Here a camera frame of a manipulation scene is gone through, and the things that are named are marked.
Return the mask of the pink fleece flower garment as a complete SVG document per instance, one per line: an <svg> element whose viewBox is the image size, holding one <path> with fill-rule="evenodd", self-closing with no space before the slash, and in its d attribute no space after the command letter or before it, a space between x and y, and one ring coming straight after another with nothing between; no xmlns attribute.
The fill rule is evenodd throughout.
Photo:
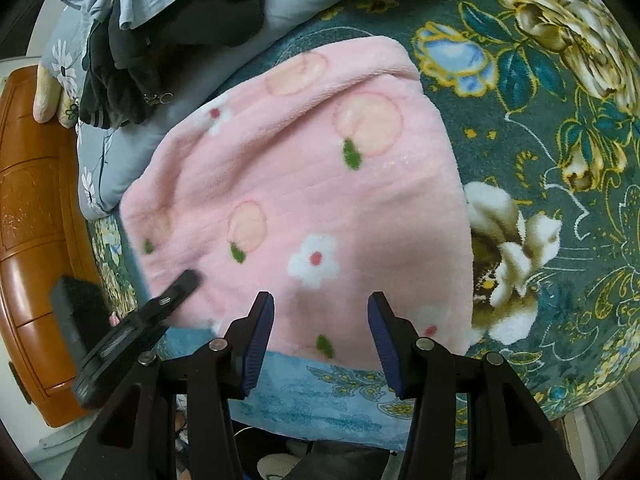
<svg viewBox="0 0 640 480"><path fill-rule="evenodd" d="M119 204L152 295L201 283L173 326L221 334L258 292L274 352L380 365L367 302L469 349L472 244L458 166L406 49L383 36L289 58L172 128Z"/></svg>

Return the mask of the black white striped garment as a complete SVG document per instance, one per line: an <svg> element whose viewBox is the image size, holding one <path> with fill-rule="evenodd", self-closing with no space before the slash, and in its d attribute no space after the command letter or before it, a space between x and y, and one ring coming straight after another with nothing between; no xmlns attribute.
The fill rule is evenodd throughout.
<svg viewBox="0 0 640 480"><path fill-rule="evenodd" d="M236 47L264 22L262 0L176 0L157 16L123 30L115 0L91 27L78 118L96 128L140 125L176 93L174 80L191 56Z"/></svg>

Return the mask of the cream floral pillow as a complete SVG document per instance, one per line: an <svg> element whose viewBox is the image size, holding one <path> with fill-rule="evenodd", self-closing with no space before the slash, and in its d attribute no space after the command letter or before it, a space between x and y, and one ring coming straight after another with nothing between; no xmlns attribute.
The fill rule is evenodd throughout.
<svg viewBox="0 0 640 480"><path fill-rule="evenodd" d="M42 64L37 67L32 117L38 124L45 124L56 119L65 129L74 128L78 118L77 100Z"/></svg>

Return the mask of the wooden headboard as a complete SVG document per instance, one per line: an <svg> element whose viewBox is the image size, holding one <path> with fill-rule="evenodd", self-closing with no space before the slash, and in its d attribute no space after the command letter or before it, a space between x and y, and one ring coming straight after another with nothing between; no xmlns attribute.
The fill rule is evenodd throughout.
<svg viewBox="0 0 640 480"><path fill-rule="evenodd" d="M14 70L1 96L1 336L25 399L56 428L85 410L50 292L63 275L100 278L78 205L76 136L32 118L36 77L34 66Z"/></svg>

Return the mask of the grey daisy print quilt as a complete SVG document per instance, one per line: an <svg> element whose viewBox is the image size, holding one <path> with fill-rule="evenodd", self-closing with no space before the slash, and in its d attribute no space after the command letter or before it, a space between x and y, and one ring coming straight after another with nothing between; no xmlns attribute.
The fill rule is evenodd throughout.
<svg viewBox="0 0 640 480"><path fill-rule="evenodd" d="M164 135L224 82L341 0L63 0L39 70L77 134L78 200L106 217Z"/></svg>

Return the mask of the teal floral plush blanket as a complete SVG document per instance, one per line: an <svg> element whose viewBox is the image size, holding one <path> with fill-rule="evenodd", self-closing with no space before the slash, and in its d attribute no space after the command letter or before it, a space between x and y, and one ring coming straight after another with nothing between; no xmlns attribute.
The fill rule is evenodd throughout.
<svg viewBox="0 0 640 480"><path fill-rule="evenodd" d="M208 100L322 44L389 36L442 113L474 220L470 352L501 353L546 415L639 363L639 58L601 0L270 0L247 46L198 61Z"/></svg>

